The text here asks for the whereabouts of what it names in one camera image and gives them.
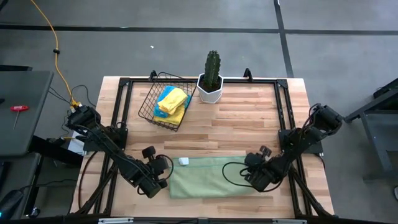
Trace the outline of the light green microfiber towel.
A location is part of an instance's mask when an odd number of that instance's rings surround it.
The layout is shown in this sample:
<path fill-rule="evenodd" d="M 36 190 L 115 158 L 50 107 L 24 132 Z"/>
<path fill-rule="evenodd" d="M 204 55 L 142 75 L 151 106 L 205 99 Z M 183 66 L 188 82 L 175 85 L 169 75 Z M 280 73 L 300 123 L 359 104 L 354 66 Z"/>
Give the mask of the light green microfiber towel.
<path fill-rule="evenodd" d="M 243 156 L 174 157 L 169 179 L 172 199 L 235 197 L 252 194 L 240 171 Z"/>

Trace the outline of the grey side table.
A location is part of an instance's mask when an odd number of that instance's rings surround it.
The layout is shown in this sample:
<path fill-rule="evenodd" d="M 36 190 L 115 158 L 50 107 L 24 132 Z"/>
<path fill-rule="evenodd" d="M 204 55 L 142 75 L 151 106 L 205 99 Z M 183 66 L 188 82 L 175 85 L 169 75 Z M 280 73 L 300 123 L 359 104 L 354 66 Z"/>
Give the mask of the grey side table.
<path fill-rule="evenodd" d="M 52 79 L 50 71 L 0 72 L 0 157 L 28 153 Z"/>

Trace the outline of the black aluminium table frame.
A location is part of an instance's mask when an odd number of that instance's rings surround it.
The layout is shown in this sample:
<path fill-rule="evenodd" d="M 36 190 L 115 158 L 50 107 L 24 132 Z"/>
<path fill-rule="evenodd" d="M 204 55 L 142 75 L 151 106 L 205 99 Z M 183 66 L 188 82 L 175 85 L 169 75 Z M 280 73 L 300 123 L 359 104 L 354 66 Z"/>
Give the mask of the black aluminium table frame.
<path fill-rule="evenodd" d="M 244 156 L 265 145 L 280 152 L 277 133 L 291 123 L 303 124 L 309 102 L 301 78 L 226 78 L 216 104 L 198 92 L 177 131 L 150 124 L 139 116 L 152 82 L 147 77 L 103 78 L 97 111 L 104 125 L 126 119 L 126 153 L 142 157 L 154 146 L 169 157 Z M 210 199 L 172 199 L 168 190 L 155 197 L 139 195 L 121 176 L 110 182 L 91 213 L 112 217 L 291 218 L 294 208 L 289 182 L 269 193 Z"/>

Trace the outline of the black rounded device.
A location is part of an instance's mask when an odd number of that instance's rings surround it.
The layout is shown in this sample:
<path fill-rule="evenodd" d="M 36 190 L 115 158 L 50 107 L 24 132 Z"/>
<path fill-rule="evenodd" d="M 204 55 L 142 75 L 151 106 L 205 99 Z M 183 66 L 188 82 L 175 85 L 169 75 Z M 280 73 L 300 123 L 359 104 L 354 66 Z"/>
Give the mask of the black rounded device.
<path fill-rule="evenodd" d="M 22 190 L 12 190 L 0 200 L 0 219 L 9 220 L 24 197 Z"/>

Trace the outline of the black wire basket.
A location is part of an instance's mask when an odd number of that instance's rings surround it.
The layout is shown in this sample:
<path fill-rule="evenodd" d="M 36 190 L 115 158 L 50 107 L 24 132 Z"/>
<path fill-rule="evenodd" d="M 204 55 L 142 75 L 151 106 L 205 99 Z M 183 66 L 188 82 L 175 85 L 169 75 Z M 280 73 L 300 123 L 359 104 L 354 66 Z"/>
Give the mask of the black wire basket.
<path fill-rule="evenodd" d="M 187 95 L 191 95 L 193 97 L 195 90 L 197 89 L 196 79 L 183 78 L 166 72 L 157 73 L 153 70 L 150 73 L 149 81 L 152 82 L 152 86 L 139 109 L 139 117 L 144 118 L 149 123 L 177 132 L 183 118 L 179 125 L 158 121 L 160 117 L 154 115 L 155 103 L 167 85 L 179 88 Z"/>

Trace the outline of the white paper sheet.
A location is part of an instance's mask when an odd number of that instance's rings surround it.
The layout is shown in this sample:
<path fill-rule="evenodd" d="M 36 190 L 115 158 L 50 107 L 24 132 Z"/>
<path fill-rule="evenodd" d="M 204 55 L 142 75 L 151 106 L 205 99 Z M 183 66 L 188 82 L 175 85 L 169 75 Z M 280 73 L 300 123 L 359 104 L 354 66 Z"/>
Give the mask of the white paper sheet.
<path fill-rule="evenodd" d="M 68 145 L 68 150 L 74 153 L 77 153 L 81 156 L 86 155 L 86 151 L 83 149 L 85 143 L 81 140 L 78 140 L 76 137 L 79 136 L 80 134 L 74 131 L 72 133 L 72 138 L 70 139 L 69 145 Z"/>

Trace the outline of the dark metal side stand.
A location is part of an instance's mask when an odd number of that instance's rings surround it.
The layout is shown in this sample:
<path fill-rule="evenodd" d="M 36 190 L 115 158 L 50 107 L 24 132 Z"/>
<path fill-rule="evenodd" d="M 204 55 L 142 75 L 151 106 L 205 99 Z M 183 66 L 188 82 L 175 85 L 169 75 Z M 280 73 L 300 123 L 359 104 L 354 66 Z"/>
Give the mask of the dark metal side stand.
<path fill-rule="evenodd" d="M 389 152 L 398 152 L 398 78 L 377 89 L 373 100 L 345 117 L 346 123 L 360 119 L 382 171 L 368 174 L 365 181 L 398 178 Z"/>

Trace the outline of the white hexagonal plant pot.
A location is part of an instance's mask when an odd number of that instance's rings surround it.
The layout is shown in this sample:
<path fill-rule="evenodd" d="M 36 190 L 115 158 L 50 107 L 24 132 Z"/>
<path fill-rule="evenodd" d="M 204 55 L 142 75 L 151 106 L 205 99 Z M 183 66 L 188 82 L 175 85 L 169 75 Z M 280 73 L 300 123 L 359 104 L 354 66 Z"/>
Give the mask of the white hexagonal plant pot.
<path fill-rule="evenodd" d="M 199 74 L 197 80 L 197 89 L 199 91 L 200 99 L 204 103 L 215 104 L 222 96 L 224 78 L 219 75 L 218 76 L 218 78 L 220 79 L 219 87 L 215 91 L 207 92 L 200 86 L 200 80 L 203 78 L 203 76 L 204 76 L 203 73 Z"/>

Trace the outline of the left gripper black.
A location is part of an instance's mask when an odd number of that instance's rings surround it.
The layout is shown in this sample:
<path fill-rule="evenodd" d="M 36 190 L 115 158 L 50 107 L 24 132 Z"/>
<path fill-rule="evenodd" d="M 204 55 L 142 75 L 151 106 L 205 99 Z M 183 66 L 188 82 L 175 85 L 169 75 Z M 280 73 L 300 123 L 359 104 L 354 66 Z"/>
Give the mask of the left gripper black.
<path fill-rule="evenodd" d="M 166 188 L 166 178 L 159 176 L 164 173 L 164 170 L 169 168 L 168 162 L 164 155 L 157 155 L 154 146 L 149 146 L 142 150 L 143 158 L 148 159 L 148 163 L 144 164 L 147 169 L 144 178 L 138 186 L 138 194 L 145 195 L 148 198 L 153 198 L 157 193 Z"/>

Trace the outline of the silver metal bracket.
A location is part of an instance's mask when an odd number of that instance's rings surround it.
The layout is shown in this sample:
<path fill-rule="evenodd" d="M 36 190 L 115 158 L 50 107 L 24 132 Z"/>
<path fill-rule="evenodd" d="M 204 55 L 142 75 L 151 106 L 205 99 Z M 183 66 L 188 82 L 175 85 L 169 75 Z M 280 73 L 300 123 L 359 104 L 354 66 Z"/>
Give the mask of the silver metal bracket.
<path fill-rule="evenodd" d="M 133 224 L 133 217 L 100 218 L 98 224 Z"/>
<path fill-rule="evenodd" d="M 273 219 L 272 224 L 307 224 L 306 220 L 300 219 Z"/>

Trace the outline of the light blue microfiber towel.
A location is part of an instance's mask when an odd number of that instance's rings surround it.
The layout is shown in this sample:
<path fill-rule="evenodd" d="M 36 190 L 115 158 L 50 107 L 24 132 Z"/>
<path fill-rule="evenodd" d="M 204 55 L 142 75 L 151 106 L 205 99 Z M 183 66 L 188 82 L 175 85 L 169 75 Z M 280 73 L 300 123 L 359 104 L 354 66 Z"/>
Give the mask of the light blue microfiber towel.
<path fill-rule="evenodd" d="M 155 116 L 158 116 L 161 118 L 166 118 L 169 115 L 168 113 L 162 111 L 159 108 L 158 102 L 162 101 L 174 88 L 175 88 L 174 86 L 167 85 L 165 87 L 165 89 L 162 91 L 162 93 L 159 95 L 159 97 L 155 103 L 155 109 L 154 109 Z"/>

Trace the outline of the yellow microfiber towel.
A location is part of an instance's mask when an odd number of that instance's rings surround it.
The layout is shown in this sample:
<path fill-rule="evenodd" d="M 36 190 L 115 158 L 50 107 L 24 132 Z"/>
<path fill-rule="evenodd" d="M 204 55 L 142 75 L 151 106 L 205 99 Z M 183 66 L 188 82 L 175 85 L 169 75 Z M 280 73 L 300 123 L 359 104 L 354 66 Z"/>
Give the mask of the yellow microfiber towel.
<path fill-rule="evenodd" d="M 183 90 L 174 88 L 158 102 L 159 109 L 165 113 L 174 114 L 187 97 L 188 95 Z"/>
<path fill-rule="evenodd" d="M 160 122 L 165 122 L 165 123 L 170 123 L 174 125 L 179 125 L 183 116 L 185 114 L 185 106 L 180 105 L 174 114 L 168 115 L 166 118 L 159 118 L 158 121 Z"/>

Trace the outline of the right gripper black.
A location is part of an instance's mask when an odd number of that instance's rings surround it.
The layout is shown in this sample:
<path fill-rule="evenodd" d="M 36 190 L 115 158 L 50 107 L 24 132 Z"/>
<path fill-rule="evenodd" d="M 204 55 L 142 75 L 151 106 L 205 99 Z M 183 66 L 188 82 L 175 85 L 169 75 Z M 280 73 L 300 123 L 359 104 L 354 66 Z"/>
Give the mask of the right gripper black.
<path fill-rule="evenodd" d="M 271 162 L 266 157 L 271 155 L 271 150 L 267 146 L 261 146 L 259 152 L 246 155 L 244 163 L 247 165 L 248 174 L 244 179 L 258 192 L 270 192 L 266 190 L 269 184 L 279 184 L 281 177 L 272 169 Z"/>

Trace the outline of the red-handled tool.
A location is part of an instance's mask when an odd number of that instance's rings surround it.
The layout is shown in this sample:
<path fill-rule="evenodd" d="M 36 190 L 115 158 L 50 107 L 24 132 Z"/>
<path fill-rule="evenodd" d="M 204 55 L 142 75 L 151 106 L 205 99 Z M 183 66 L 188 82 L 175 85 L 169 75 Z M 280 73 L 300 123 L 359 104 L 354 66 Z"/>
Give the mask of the red-handled tool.
<path fill-rule="evenodd" d="M 14 121 L 14 125 L 13 125 L 13 129 L 15 129 L 17 121 L 19 119 L 19 114 L 21 112 L 23 112 L 23 111 L 29 110 L 29 106 L 27 106 L 27 105 L 15 105 L 15 106 L 10 107 L 10 110 L 17 113 L 15 121 Z"/>

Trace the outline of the green cactus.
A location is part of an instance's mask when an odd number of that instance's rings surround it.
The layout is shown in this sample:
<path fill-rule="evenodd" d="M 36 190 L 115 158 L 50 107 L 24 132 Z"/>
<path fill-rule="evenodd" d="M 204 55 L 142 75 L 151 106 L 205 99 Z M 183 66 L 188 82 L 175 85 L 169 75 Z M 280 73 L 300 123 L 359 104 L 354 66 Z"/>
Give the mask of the green cactus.
<path fill-rule="evenodd" d="M 219 88 L 220 65 L 221 59 L 218 52 L 215 50 L 210 51 L 207 55 L 203 76 L 203 89 L 206 92 L 216 91 Z"/>

